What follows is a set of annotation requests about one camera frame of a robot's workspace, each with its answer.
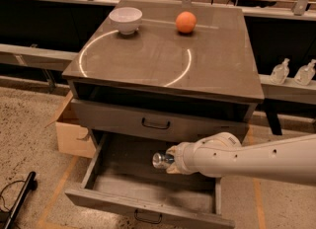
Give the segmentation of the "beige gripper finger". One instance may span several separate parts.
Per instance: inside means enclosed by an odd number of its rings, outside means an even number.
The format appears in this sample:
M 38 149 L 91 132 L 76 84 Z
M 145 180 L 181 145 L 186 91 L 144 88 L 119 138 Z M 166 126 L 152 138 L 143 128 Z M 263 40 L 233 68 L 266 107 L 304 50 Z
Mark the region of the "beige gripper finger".
M 178 150 L 178 146 L 177 145 L 173 145 L 173 146 L 171 146 L 170 148 L 168 148 L 166 150 L 166 153 L 170 154 L 170 155 L 175 155 L 177 150 Z
M 180 170 L 177 168 L 175 164 L 172 164 L 170 167 L 168 167 L 166 172 L 168 174 L 180 174 Z

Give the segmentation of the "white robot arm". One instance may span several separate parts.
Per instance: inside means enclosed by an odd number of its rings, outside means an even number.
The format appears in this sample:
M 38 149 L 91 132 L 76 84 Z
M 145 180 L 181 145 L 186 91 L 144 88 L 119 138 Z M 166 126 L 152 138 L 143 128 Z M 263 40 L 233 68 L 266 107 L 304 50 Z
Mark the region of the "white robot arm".
M 174 156 L 169 174 L 244 176 L 316 185 L 315 134 L 243 146 L 233 134 L 221 132 L 197 142 L 182 142 L 167 152 Z

